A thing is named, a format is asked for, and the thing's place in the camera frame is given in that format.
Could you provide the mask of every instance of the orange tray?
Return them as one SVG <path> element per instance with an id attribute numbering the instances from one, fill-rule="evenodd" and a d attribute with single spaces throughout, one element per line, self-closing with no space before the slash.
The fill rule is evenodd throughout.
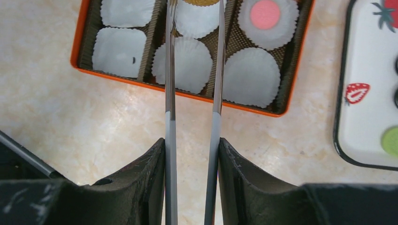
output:
<path id="1" fill-rule="evenodd" d="M 153 90 L 164 91 L 164 86 L 157 85 L 156 83 L 154 83 L 153 79 L 151 79 L 150 82 L 139 82 L 134 79 L 110 75 L 110 74 L 102 73 L 100 71 L 94 71 L 92 69 L 82 68 L 79 66 L 78 62 L 79 62 L 79 57 L 80 57 L 80 51 L 82 49 L 82 46 L 84 45 L 84 36 L 85 36 L 85 32 L 87 32 L 86 26 L 88 26 L 88 24 L 89 24 L 88 15 L 89 15 L 89 11 L 92 10 L 92 5 L 91 5 L 92 1 L 98 2 L 99 0 L 82 0 L 82 4 L 80 7 L 80 13 L 79 13 L 78 21 L 77 21 L 75 38 L 74 38 L 73 47 L 72 47 L 72 53 L 71 53 L 71 57 L 70 57 L 70 63 L 72 65 L 72 67 L 79 70 L 80 72 L 83 72 L 83 73 L 87 73 L 87 74 L 91 74 L 91 75 L 95 75 L 95 76 L 99 76 L 99 77 L 103 77 L 103 78 L 107 78 L 110 80 L 119 81 L 119 82 L 123 82 L 123 83 L 129 83 L 129 84 L 133 84 L 133 85 L 140 86 L 140 87 L 150 88 Z M 286 63 L 288 65 L 294 65 L 294 68 L 292 69 L 291 76 L 289 78 L 287 78 L 288 81 L 285 82 L 285 83 L 288 83 L 288 85 L 287 85 L 288 87 L 286 88 L 286 90 L 283 90 L 285 93 L 283 93 L 283 96 L 280 97 L 280 99 L 282 99 L 282 100 L 280 100 L 280 102 L 278 102 L 278 103 L 275 103 L 275 101 L 274 101 L 273 103 L 271 103 L 271 106 L 269 106 L 265 109 L 262 109 L 262 108 L 259 108 L 256 106 L 236 104 L 236 103 L 228 102 L 228 101 L 223 102 L 224 106 L 239 109 L 239 110 L 244 110 L 244 111 L 248 111 L 248 112 L 252 112 L 252 113 L 258 113 L 258 114 L 262 114 L 262 115 L 266 115 L 266 116 L 271 116 L 271 117 L 281 117 L 287 113 L 287 111 L 289 109 L 290 101 L 291 101 L 294 84 L 296 81 L 297 71 L 298 71 L 299 65 L 300 65 L 303 43 L 305 42 L 308 23 L 311 20 L 311 15 L 312 15 L 312 10 L 314 8 L 315 0 L 297 0 L 297 2 L 299 5 L 299 9 L 300 9 L 300 16 L 298 19 L 298 28 L 296 29 L 295 37 L 293 37 L 293 40 L 291 41 L 291 43 L 286 45 L 286 46 L 294 45 L 295 47 L 294 47 L 294 50 L 289 51 L 289 56 L 286 56 L 286 57 L 289 57 L 289 60 L 286 60 L 286 59 L 283 60 L 283 64 Z M 238 11 L 238 7 L 240 7 L 241 3 L 242 3 L 242 0 L 229 0 L 228 1 L 228 4 L 233 4 L 233 6 L 230 7 L 231 10 L 228 9 L 228 5 L 227 5 L 226 13 L 225 13 L 226 29 L 229 29 L 229 31 L 230 31 L 229 34 L 234 33 L 233 30 L 237 29 L 236 21 L 234 21 L 234 20 L 237 19 L 237 16 L 235 16 L 235 14 Z M 282 51 L 286 51 L 286 49 L 289 48 L 286 46 L 281 47 Z M 179 96 L 192 98 L 192 99 L 196 99 L 196 100 L 201 100 L 201 101 L 205 101 L 205 102 L 209 102 L 209 103 L 213 102 L 212 97 L 204 96 L 204 95 L 200 96 L 200 95 L 192 94 L 192 93 L 189 93 L 186 91 L 176 90 L 176 94 Z"/>

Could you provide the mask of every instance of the strawberry decal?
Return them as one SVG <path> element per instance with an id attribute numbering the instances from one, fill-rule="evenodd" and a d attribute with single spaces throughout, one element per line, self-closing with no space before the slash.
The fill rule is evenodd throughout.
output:
<path id="1" fill-rule="evenodd" d="M 376 2 L 372 4 L 380 10 L 373 13 L 380 16 L 379 28 L 382 30 L 383 25 L 386 24 L 387 28 L 395 33 L 395 29 L 398 29 L 398 0 L 382 0 L 381 4 Z"/>
<path id="2" fill-rule="evenodd" d="M 357 104 L 363 100 L 370 90 L 370 85 L 367 83 L 352 83 L 347 86 L 345 91 L 345 103 L 347 105 Z"/>

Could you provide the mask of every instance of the paper cupcake liner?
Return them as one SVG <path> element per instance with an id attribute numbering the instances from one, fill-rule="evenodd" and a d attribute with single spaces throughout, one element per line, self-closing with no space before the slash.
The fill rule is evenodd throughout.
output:
<path id="1" fill-rule="evenodd" d="M 265 108 L 278 94 L 280 76 L 272 55 L 260 48 L 245 48 L 225 63 L 222 96 L 238 104 Z"/>
<path id="2" fill-rule="evenodd" d="M 194 6 L 211 6 L 220 0 L 184 0 L 186 3 L 189 3 Z"/>
<path id="3" fill-rule="evenodd" d="M 177 37 L 174 48 L 176 88 L 199 94 L 209 80 L 212 59 L 202 42 L 188 37 Z M 165 84 L 166 46 L 155 52 L 152 74 L 158 84 Z"/>
<path id="4" fill-rule="evenodd" d="M 247 38 L 254 44 L 267 50 L 273 50 L 287 44 L 293 38 L 296 20 L 299 16 L 297 2 L 294 0 L 272 0 L 280 10 L 277 24 L 268 30 L 260 30 L 253 26 L 250 12 L 254 4 L 261 0 L 244 0 L 238 14 L 238 24 Z"/>
<path id="5" fill-rule="evenodd" d="M 184 37 L 202 38 L 217 29 L 219 12 L 219 2 L 211 6 L 195 6 L 178 0 L 176 29 Z"/>
<path id="6" fill-rule="evenodd" d="M 102 28 L 97 34 L 92 68 L 105 73 L 137 78 L 146 35 L 136 29 Z"/>
<path id="7" fill-rule="evenodd" d="M 151 21 L 155 1 L 102 0 L 102 22 L 112 27 L 144 27 Z"/>

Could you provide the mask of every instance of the gray rod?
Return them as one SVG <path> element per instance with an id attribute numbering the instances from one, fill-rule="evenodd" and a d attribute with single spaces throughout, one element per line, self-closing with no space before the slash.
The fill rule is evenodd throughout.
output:
<path id="1" fill-rule="evenodd" d="M 176 0 L 168 0 L 166 17 L 166 225 L 178 224 L 176 159 L 176 89 L 174 80 Z"/>
<path id="2" fill-rule="evenodd" d="M 55 169 L 50 167 L 47 163 L 43 162 L 39 157 L 35 156 L 33 153 L 31 153 L 25 147 L 11 139 L 2 131 L 0 131 L 0 142 L 46 176 L 50 177 L 51 173 L 55 172 Z"/>
<path id="3" fill-rule="evenodd" d="M 218 30 L 217 68 L 215 74 L 209 165 L 207 171 L 205 225 L 214 225 L 215 197 L 217 193 L 218 146 L 220 144 L 221 135 L 222 78 L 225 62 L 225 21 L 223 0 L 220 0 L 219 4 L 220 16 Z"/>

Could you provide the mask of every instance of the brown plastic insert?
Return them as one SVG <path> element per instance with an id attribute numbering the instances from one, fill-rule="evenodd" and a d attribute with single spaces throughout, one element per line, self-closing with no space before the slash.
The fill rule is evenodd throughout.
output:
<path id="1" fill-rule="evenodd" d="M 227 8 L 225 12 L 226 21 L 231 21 L 230 33 L 228 34 L 228 45 L 226 49 L 225 58 L 228 60 L 234 53 L 248 47 L 258 47 L 251 40 L 249 40 L 245 33 L 240 29 L 237 22 L 238 13 L 244 0 L 236 0 L 234 8 Z M 298 9 L 300 15 L 297 22 L 297 29 L 292 41 L 288 44 L 267 51 L 276 60 L 281 72 L 281 85 L 279 87 L 276 99 L 266 108 L 259 108 L 253 105 L 240 105 L 242 107 L 249 107 L 254 110 L 263 110 L 269 113 L 282 114 L 286 111 L 287 102 L 290 97 L 293 79 L 296 73 L 297 62 L 301 51 L 304 31 L 306 30 L 309 12 L 312 6 L 312 0 L 300 0 L 298 2 Z"/>
<path id="2" fill-rule="evenodd" d="M 239 28 L 237 15 L 243 0 L 229 0 L 225 8 L 225 26 L 226 26 L 226 59 L 235 52 L 248 48 L 257 47 L 254 45 Z M 298 0 L 300 15 L 298 18 L 297 29 L 291 42 L 287 45 L 269 51 L 274 56 L 281 70 L 281 85 L 276 99 L 267 108 L 256 106 L 247 106 L 225 101 L 223 104 L 233 108 L 260 113 L 268 116 L 279 117 L 286 113 L 294 86 L 295 75 L 297 71 L 298 60 L 301 53 L 303 38 L 306 32 L 309 16 L 314 0 Z M 72 50 L 71 63 L 76 69 L 89 73 L 113 79 L 121 82 L 131 83 L 155 90 L 164 90 L 164 85 L 155 82 L 155 77 L 151 74 L 151 67 L 154 53 L 165 40 L 166 28 L 166 0 L 156 0 L 151 21 L 145 27 L 135 27 L 131 29 L 142 30 L 146 34 L 146 44 L 143 59 L 137 79 L 120 77 L 113 74 L 95 71 L 92 69 L 92 54 L 97 33 L 104 28 L 100 16 L 101 0 L 82 0 L 77 30 Z M 214 94 L 215 69 L 217 61 L 217 42 L 218 28 L 209 35 L 200 38 L 204 43 L 213 60 L 210 78 L 205 88 L 199 94 L 193 94 L 183 90 L 177 90 L 177 94 L 189 98 L 212 102 Z"/>

